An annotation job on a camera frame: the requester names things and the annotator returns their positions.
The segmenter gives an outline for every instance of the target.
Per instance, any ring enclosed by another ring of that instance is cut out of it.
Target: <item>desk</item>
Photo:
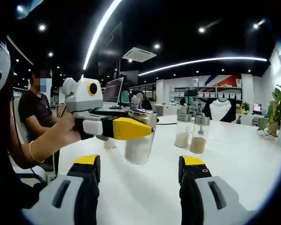
[[[160,117],[160,123],[177,116]],[[260,137],[257,127],[211,121],[202,159],[213,176],[221,176],[240,196],[247,210],[257,210],[275,187],[281,173],[281,149],[271,136]],[[101,155],[99,225],[178,225],[181,206],[178,157],[193,155],[174,146],[176,125],[159,125],[150,158],[133,165],[124,158],[124,141],[105,150],[103,141],[92,138],[60,151],[59,173],[66,174],[78,157]]]

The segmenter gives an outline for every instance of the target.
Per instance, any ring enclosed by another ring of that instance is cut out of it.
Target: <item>ceiling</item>
[[[112,79],[107,76],[114,73],[115,63],[102,76],[97,76],[97,50],[120,22],[123,24],[123,53],[141,46],[157,54],[143,63],[121,60],[121,71],[139,70],[142,73],[180,62],[224,56],[269,59],[275,44],[267,20],[258,29],[253,28],[253,24],[266,19],[266,11],[259,3],[123,0],[107,22],[88,68],[83,71],[90,41],[111,2],[45,0],[26,19],[17,22],[10,37],[32,62],[45,60],[51,64],[55,89],[66,77],[77,80],[81,74],[99,79],[102,86]],[[44,32],[38,30],[41,23],[47,26]],[[199,27],[206,31],[199,33]],[[160,45],[158,50],[154,49],[157,43]],[[30,64],[13,47],[9,50],[17,73],[15,85],[23,88],[28,83]],[[255,61],[202,62],[140,76],[139,84],[153,83],[157,77],[174,78],[174,74],[175,78],[233,75],[248,73],[249,69],[253,75],[262,76],[268,65],[268,62]]]

